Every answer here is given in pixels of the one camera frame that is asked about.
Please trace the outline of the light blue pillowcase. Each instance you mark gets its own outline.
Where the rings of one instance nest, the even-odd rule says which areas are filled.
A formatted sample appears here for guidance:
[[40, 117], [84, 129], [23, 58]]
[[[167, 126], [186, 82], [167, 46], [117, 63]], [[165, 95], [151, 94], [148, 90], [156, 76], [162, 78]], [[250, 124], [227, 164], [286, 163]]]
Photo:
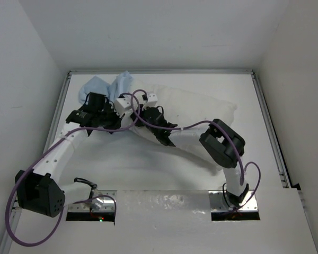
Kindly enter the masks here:
[[119, 74], [115, 80], [109, 84], [98, 76], [94, 76], [85, 83], [78, 92], [78, 101], [80, 104], [86, 104], [86, 97], [89, 93], [105, 95], [109, 101], [114, 102], [122, 93], [130, 91], [133, 77], [128, 71]]

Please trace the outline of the white pillow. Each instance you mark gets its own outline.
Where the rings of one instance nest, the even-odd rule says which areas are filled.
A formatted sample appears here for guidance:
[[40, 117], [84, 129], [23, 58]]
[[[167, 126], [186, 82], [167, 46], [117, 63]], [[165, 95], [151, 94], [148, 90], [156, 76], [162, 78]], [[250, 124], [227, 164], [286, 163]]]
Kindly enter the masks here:
[[[143, 89], [156, 94], [158, 99], [156, 106], [163, 106], [165, 119], [181, 127], [189, 126], [202, 120], [213, 119], [221, 119], [231, 126], [234, 121], [234, 112], [237, 109], [237, 105], [229, 101], [165, 85], [148, 84], [139, 79], [129, 81], [122, 88], [126, 88], [125, 92], [129, 93]], [[134, 126], [130, 130], [146, 140], [160, 144], [145, 126]], [[214, 162], [207, 151], [202, 148], [200, 142], [197, 145], [197, 139], [195, 141], [196, 145], [194, 143], [179, 144], [176, 148], [206, 161], [206, 164], [212, 165], [208, 166], [210, 170], [222, 169], [219, 164]]]

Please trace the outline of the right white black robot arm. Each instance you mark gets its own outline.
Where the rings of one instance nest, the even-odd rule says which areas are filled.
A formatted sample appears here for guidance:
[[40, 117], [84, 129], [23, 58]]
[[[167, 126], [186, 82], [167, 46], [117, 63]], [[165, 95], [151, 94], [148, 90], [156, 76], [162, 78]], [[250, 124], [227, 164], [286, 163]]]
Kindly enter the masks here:
[[168, 122], [158, 107], [142, 108], [140, 113], [130, 115], [136, 127], [145, 127], [157, 141], [194, 155], [205, 156], [223, 168], [227, 189], [224, 199], [228, 206], [238, 209], [249, 191], [245, 180], [241, 157], [244, 154], [244, 139], [220, 119], [204, 120], [207, 128], [194, 124], [178, 128]]

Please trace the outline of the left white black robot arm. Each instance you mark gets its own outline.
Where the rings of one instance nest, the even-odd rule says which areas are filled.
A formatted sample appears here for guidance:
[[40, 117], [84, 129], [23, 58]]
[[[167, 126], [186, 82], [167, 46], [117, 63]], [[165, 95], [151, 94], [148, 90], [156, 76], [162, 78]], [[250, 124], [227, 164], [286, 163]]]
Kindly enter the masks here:
[[60, 135], [40, 162], [29, 173], [21, 170], [15, 181], [19, 206], [49, 217], [57, 216], [64, 206], [92, 198], [97, 185], [76, 177], [69, 185], [61, 185], [60, 177], [75, 150], [93, 130], [113, 133], [121, 126], [121, 118], [105, 95], [90, 92], [84, 104], [66, 118]]

